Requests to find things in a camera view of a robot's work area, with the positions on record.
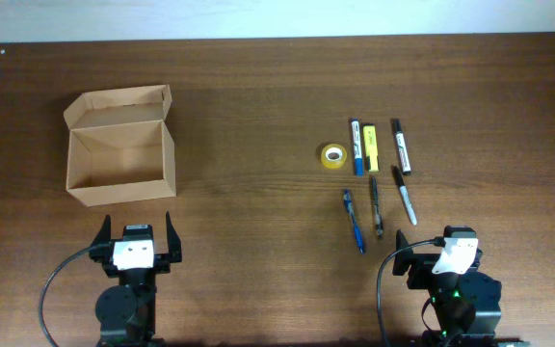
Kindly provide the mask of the black ballpoint pen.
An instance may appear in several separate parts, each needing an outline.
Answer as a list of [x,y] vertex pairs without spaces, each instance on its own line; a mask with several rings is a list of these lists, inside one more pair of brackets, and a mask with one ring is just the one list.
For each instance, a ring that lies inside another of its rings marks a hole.
[[370,176],[370,189],[371,189],[372,204],[373,204],[375,231],[377,233],[377,236],[379,238],[382,238],[383,237],[383,218],[382,218],[381,209],[380,209],[377,179],[373,175]]

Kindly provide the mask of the blue whiteboard marker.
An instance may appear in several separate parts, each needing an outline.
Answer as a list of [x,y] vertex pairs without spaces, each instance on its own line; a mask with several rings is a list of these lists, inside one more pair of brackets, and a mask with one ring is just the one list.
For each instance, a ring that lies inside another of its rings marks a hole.
[[351,129],[352,129],[352,136],[353,136],[355,173],[357,176],[363,176],[364,166],[363,166],[361,139],[360,139],[360,127],[359,127],[358,120],[351,121]]

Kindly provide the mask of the blue ballpoint pen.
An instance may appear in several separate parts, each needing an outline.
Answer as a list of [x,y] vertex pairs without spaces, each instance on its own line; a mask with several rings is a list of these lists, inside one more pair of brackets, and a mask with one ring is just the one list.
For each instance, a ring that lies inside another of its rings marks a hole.
[[351,221],[352,229],[357,242],[357,248],[359,249],[359,252],[361,254],[365,254],[363,237],[361,234],[360,227],[358,226],[358,223],[357,223],[357,217],[354,210],[351,192],[348,189],[344,191],[343,203]]

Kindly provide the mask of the black whiteboard marker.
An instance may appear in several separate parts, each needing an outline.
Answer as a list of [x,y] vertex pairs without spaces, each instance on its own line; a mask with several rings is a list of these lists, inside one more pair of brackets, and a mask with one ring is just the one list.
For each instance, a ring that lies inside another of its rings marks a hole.
[[411,174],[410,158],[407,150],[406,139],[403,133],[401,123],[398,119],[392,121],[395,141],[400,158],[400,164],[403,175]]

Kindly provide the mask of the yellow highlighter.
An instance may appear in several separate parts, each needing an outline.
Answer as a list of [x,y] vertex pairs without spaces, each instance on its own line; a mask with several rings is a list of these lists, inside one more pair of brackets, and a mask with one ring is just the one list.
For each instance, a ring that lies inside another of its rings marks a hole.
[[376,127],[373,124],[363,126],[363,140],[366,168],[370,173],[376,173],[379,170],[379,152]]

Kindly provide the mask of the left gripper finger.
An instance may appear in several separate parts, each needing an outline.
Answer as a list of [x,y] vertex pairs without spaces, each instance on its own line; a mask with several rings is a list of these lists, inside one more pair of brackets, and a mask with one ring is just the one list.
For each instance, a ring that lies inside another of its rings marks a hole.
[[110,247],[111,226],[112,226],[111,217],[109,215],[106,215],[98,233],[96,234],[96,236],[92,241],[92,244],[91,244],[92,248],[99,250],[99,249],[105,249]]
[[166,228],[169,255],[182,255],[181,240],[172,224],[170,212],[166,213]]

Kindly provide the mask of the black thin permanent marker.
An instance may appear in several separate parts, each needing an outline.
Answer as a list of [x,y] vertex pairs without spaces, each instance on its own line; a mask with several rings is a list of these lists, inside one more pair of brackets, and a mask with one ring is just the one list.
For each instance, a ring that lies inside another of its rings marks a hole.
[[406,212],[408,214],[409,220],[414,226],[416,226],[418,224],[418,221],[417,221],[414,209],[413,209],[413,205],[410,201],[409,192],[408,192],[407,186],[404,182],[404,179],[402,177],[402,174],[401,174],[399,168],[396,167],[396,166],[391,167],[391,172],[392,172],[392,175],[394,177],[395,184],[396,184],[396,186],[399,190],[399,193],[401,195],[401,198],[402,198],[403,204],[405,206]]

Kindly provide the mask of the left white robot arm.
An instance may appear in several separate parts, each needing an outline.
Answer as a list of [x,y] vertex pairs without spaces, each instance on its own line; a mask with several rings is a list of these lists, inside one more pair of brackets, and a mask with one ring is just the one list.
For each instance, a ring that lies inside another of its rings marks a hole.
[[122,237],[111,237],[111,218],[106,217],[94,237],[90,259],[118,283],[98,297],[94,313],[100,323],[100,346],[164,346],[156,334],[156,277],[182,261],[181,240],[166,216],[168,250],[155,251],[153,228],[129,225]]

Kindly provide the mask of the brown cardboard box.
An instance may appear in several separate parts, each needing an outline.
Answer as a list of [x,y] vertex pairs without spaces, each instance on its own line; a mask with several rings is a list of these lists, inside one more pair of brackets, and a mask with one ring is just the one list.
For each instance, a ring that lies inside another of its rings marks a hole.
[[86,206],[176,195],[168,85],[86,92],[64,111],[66,190]]

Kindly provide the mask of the yellow tape roll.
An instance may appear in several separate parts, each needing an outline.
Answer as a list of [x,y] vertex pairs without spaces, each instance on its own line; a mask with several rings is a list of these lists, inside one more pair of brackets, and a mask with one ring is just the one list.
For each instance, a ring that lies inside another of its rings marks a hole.
[[326,145],[320,154],[320,161],[327,169],[340,169],[347,160],[347,151],[340,144]]

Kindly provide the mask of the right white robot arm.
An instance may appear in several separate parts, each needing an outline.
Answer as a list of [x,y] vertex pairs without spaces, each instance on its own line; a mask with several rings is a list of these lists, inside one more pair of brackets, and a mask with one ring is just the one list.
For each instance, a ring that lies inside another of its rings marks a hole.
[[392,274],[406,275],[407,288],[424,290],[423,308],[432,308],[439,328],[427,327],[424,346],[518,347],[518,338],[498,338],[502,283],[479,271],[483,252],[470,227],[447,226],[443,234],[426,242],[410,243],[396,232]]

